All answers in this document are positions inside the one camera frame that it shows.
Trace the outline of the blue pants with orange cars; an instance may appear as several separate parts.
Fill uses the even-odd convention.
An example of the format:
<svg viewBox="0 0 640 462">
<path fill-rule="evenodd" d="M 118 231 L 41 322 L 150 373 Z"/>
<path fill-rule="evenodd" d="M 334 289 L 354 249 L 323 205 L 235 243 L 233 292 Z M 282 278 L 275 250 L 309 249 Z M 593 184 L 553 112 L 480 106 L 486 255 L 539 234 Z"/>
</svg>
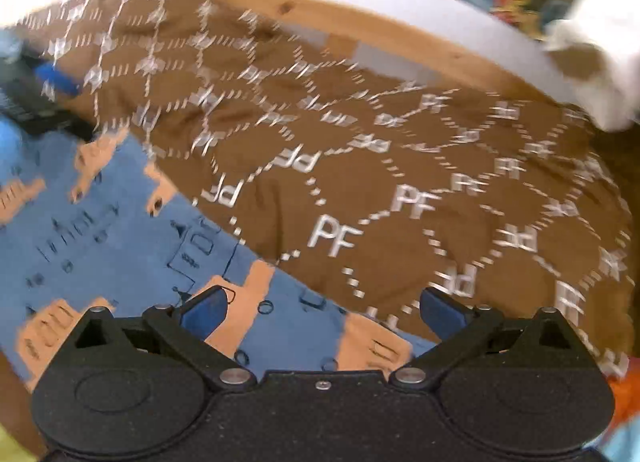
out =
<svg viewBox="0 0 640 462">
<path fill-rule="evenodd" d="M 1 124 L 1 348 L 34 387 L 80 317 L 137 317 L 221 284 L 201 338 L 254 375 L 393 371 L 424 338 L 349 312 L 205 218 L 125 132 L 83 144 Z"/>
</svg>

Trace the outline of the colour block patchwork quilt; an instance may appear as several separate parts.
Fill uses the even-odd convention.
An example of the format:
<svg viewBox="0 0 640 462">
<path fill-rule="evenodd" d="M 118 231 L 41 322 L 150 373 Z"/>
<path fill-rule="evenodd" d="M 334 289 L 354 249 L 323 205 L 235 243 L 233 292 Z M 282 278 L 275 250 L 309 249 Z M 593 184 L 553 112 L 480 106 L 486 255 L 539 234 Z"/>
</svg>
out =
<svg viewBox="0 0 640 462">
<path fill-rule="evenodd" d="M 639 367 L 620 380 L 610 379 L 615 397 L 612 424 L 599 449 L 610 461 L 639 460 Z M 1 359 L 1 460 L 38 461 L 43 442 L 30 417 L 30 393 Z"/>
</svg>

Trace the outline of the brown PF patterned blanket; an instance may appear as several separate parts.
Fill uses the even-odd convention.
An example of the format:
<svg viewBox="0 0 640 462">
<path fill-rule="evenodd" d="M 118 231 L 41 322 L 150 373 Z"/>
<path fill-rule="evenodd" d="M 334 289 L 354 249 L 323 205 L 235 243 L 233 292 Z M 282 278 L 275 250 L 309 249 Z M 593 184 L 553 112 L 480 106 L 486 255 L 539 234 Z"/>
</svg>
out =
<svg viewBox="0 0 640 462">
<path fill-rule="evenodd" d="M 631 221 L 577 110 L 376 74 L 218 0 L 66 0 L 20 32 L 178 193 L 268 266 L 431 343 L 435 288 L 556 308 L 622 375 Z"/>
</svg>

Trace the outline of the white cream hanging garment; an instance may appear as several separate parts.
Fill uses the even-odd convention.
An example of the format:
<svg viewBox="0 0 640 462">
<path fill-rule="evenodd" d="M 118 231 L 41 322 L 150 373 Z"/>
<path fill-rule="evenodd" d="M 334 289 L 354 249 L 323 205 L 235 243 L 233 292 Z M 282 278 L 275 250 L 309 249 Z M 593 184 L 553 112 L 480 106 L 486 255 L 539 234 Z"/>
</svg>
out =
<svg viewBox="0 0 640 462">
<path fill-rule="evenodd" d="M 578 0 L 544 30 L 544 51 L 599 130 L 639 122 L 639 5 L 636 0 Z"/>
</svg>

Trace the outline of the wooden bed frame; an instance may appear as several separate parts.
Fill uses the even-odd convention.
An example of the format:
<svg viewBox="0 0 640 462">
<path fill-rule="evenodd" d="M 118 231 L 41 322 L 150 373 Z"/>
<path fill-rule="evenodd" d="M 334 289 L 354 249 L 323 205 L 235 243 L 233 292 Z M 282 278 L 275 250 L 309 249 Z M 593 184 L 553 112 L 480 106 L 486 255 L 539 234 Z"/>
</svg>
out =
<svg viewBox="0 0 640 462">
<path fill-rule="evenodd" d="M 221 0 L 281 22 L 290 22 L 329 35 L 326 48 L 335 55 L 352 57 L 359 43 L 406 58 L 442 74 L 447 80 L 511 98 L 555 102 L 557 99 L 532 83 L 503 69 L 472 50 L 405 21 L 370 9 L 332 0 Z"/>
</svg>

